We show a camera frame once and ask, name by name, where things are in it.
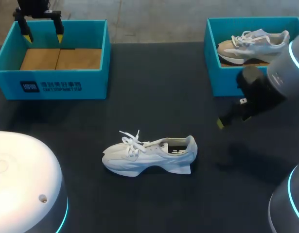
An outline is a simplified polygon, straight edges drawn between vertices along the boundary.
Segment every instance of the white dome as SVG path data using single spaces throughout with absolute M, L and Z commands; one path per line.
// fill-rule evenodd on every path
M 22 233 L 53 207 L 62 183 L 60 165 L 41 141 L 0 132 L 0 233 Z

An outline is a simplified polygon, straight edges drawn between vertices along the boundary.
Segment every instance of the shoe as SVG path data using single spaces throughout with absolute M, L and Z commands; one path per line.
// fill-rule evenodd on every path
M 289 40 L 288 31 L 279 34 L 266 33 L 262 29 L 246 31 L 242 36 L 232 36 L 231 40 L 220 43 L 217 53 L 224 60 L 238 65 L 252 58 L 270 63 L 288 46 Z
M 197 144 L 192 136 L 163 138 L 154 142 L 140 142 L 139 132 L 134 137 L 119 131 L 123 143 L 107 148 L 102 162 L 119 175 L 135 177 L 150 166 L 159 166 L 168 172 L 190 174 L 190 164 L 197 155 Z

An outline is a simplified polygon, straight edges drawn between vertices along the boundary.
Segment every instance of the shoe box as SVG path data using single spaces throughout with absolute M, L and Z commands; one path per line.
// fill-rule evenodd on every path
M 226 64 L 217 54 L 217 46 L 231 36 L 242 35 L 244 31 L 263 29 L 268 33 L 281 33 L 288 30 L 290 41 L 299 35 L 298 17 L 239 17 L 208 18 L 204 37 L 204 56 L 215 97 L 242 96 L 237 89 L 236 76 L 245 66 L 257 66 L 266 73 L 268 63 L 250 60 L 241 66 Z
M 0 88 L 8 100 L 105 99 L 111 44 L 106 20 L 28 21 L 33 42 L 14 22 L 0 50 Z

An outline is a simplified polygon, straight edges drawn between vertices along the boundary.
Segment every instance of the beige sneaker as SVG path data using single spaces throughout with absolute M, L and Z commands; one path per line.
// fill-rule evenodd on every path
M 218 45 L 217 53 L 224 60 L 242 65 L 255 58 L 270 63 L 288 46 L 290 35 L 288 31 L 270 34 L 259 29 L 254 32 L 245 31 L 242 36 L 232 36 Z

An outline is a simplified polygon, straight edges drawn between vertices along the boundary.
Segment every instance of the robotic arm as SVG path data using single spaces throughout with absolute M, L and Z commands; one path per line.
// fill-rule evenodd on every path
M 54 22 L 56 35 L 59 43 L 61 43 L 64 27 L 61 21 L 61 11 L 49 10 L 49 0 L 18 0 L 19 7 L 13 12 L 15 21 L 21 29 L 21 34 L 30 42 L 34 41 L 30 28 L 27 25 L 25 16 L 32 18 L 50 18 Z
M 299 95 L 299 36 L 269 64 L 266 75 L 257 67 L 245 67 L 236 81 L 245 98 L 219 117 L 217 125 L 220 129 L 230 125 L 235 118 L 245 121 Z

